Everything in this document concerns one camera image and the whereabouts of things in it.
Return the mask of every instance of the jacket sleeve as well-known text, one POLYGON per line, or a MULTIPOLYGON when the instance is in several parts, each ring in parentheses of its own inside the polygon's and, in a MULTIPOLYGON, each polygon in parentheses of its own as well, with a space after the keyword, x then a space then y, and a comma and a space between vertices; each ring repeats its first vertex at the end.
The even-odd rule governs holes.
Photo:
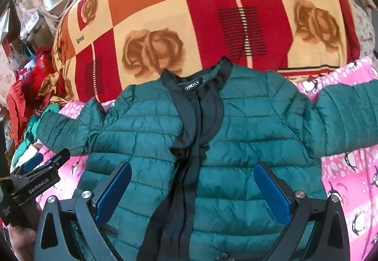
POLYGON ((53 152, 69 149, 71 155, 88 152, 89 137, 103 126, 105 111, 95 99, 90 99, 77 119, 46 112, 37 128, 37 137, 53 152))
POLYGON ((53 152, 69 149, 71 155, 91 153, 97 136, 133 104, 135 85, 126 88, 107 112, 95 98, 90 99, 77 119, 47 112, 37 128, 37 137, 53 152))
POLYGON ((275 112, 314 158, 378 144, 378 80, 327 86, 313 103, 279 74, 266 76, 275 112))

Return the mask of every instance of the pink blanket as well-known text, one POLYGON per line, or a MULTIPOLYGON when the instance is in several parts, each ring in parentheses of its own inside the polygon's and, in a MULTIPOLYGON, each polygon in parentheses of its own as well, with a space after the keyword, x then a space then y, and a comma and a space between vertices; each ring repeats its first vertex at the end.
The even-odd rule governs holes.
MULTIPOLYGON (((315 101, 325 86, 337 83, 354 85, 373 79, 378 79, 377 72, 372 68, 372 61, 366 57, 325 77, 297 83, 296 86, 300 92, 315 101)), ((76 119, 84 105, 79 101, 70 101, 60 113, 76 119)), ((112 105, 113 101, 103 103, 105 110, 112 105)), ((45 146, 40 152, 44 155, 44 162, 54 155, 45 146)), ((87 159, 87 155, 71 157, 59 169, 61 181, 37 198, 42 207, 51 195, 56 195, 60 200, 71 198, 87 159)), ((351 261, 361 261, 378 241, 378 145, 348 154, 323 157, 321 160, 322 181, 328 195, 337 195, 343 203, 351 261)))
MULTIPOLYGON (((365 57, 325 77, 296 86, 315 101, 327 85, 355 85, 377 79, 371 59, 365 57)), ((322 157, 321 160, 322 181, 327 194, 337 195, 343 203, 350 260, 361 261, 378 241, 378 145, 322 157)))

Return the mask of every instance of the dot pattern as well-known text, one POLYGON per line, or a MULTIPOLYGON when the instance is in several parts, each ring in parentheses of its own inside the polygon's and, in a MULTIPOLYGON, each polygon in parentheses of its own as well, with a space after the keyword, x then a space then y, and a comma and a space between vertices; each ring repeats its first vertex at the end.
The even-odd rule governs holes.
MULTIPOLYGON (((336 69, 325 77, 295 85, 300 92, 315 101, 321 89, 328 85, 355 85, 377 80, 376 72, 371 59, 365 57, 336 69)), ((378 168, 378 145, 322 157, 321 165, 326 192, 329 195, 330 192, 337 191, 343 199, 349 242, 355 242, 351 249, 351 260, 363 260, 363 253, 371 250, 374 236, 378 233, 378 187, 373 181, 377 173, 375 166, 378 168), (370 248, 365 250, 366 245, 370 245, 370 248)))

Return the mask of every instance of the green cloth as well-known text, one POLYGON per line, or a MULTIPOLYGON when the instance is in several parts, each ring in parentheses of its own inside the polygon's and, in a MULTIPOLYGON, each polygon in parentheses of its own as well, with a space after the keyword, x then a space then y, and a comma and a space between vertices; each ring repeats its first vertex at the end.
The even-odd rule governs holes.
POLYGON ((39 126, 39 122, 42 116, 44 115, 44 113, 49 112, 49 111, 54 112, 54 113, 59 113, 60 106, 58 104, 52 103, 48 107, 46 107, 46 109, 44 109, 44 111, 42 112, 39 118, 35 115, 32 115, 30 117, 29 122, 28 122, 28 127, 23 134, 23 141, 20 143, 16 152, 13 155, 12 166, 15 167, 20 157, 25 153, 26 149, 28 149, 28 147, 31 144, 35 143, 35 141, 37 140, 36 136, 37 136, 37 128, 39 126))
MULTIPOLYGON (((254 182, 259 161, 293 190, 326 198, 320 158, 378 143, 378 81, 325 87, 313 103, 278 73, 234 65, 220 95, 224 119, 201 165, 191 260, 271 249, 282 225, 254 182)), ((134 261, 152 213, 168 194, 176 162, 169 148, 181 130, 158 80, 129 86, 106 113, 95 99, 76 120, 48 112, 37 135, 54 152, 67 147, 72 155, 90 154, 80 189, 92 190, 122 160, 131 164, 132 181, 109 223, 118 230, 110 238, 116 250, 134 261)))

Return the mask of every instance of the green puffer jacket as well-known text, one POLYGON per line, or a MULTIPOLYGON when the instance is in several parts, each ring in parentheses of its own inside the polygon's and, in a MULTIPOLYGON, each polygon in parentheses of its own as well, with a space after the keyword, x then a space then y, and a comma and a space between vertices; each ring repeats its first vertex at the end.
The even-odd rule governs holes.
POLYGON ((325 198, 320 157, 377 144, 376 115, 378 81, 328 86, 313 103, 278 73, 223 58, 188 78, 165 70, 129 86, 107 112, 95 99, 76 120, 48 112, 37 134, 54 152, 90 154, 80 189, 131 164, 109 222, 125 261, 211 261, 263 255, 283 228, 254 182, 256 163, 325 198))

